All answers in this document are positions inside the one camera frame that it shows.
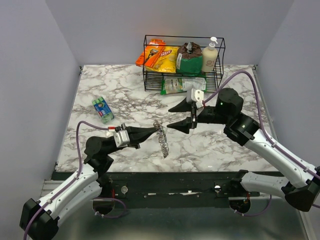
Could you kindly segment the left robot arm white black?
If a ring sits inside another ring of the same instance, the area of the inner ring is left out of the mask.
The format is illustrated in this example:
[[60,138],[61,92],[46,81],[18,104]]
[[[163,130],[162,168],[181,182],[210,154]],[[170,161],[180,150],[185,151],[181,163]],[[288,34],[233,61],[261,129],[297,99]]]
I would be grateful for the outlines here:
[[107,171],[114,161],[110,154],[127,147],[139,149],[158,128],[122,124],[106,131],[111,132],[109,136],[92,136],[86,141],[86,158],[79,160],[78,169],[70,177],[39,200],[31,198],[23,205],[19,226],[24,239],[51,240],[82,205],[96,197],[107,197],[111,191]]

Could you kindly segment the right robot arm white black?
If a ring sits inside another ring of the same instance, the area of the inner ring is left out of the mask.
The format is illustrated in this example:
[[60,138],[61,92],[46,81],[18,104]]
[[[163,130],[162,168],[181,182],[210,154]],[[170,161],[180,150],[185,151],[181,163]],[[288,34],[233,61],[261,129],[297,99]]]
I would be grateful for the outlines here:
[[203,91],[190,89],[183,101],[169,109],[171,113],[189,112],[190,116],[167,127],[189,134],[198,123],[224,125],[223,132],[229,139],[255,152],[282,174],[277,177],[240,170],[230,183],[230,191],[236,196],[245,192],[277,196],[295,209],[308,212],[320,193],[320,169],[302,159],[290,160],[289,150],[264,133],[256,120],[242,113],[244,100],[234,89],[222,89],[215,106],[207,106],[203,100]]

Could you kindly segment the metal toothed key ring disc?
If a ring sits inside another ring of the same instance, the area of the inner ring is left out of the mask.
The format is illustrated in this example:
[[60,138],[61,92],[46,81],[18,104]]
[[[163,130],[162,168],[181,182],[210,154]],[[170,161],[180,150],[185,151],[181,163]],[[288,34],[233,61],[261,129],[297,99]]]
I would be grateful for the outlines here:
[[163,122],[160,120],[155,120],[153,126],[157,129],[156,135],[158,137],[158,143],[160,144],[162,155],[164,158],[167,158],[169,155],[169,145],[163,127]]

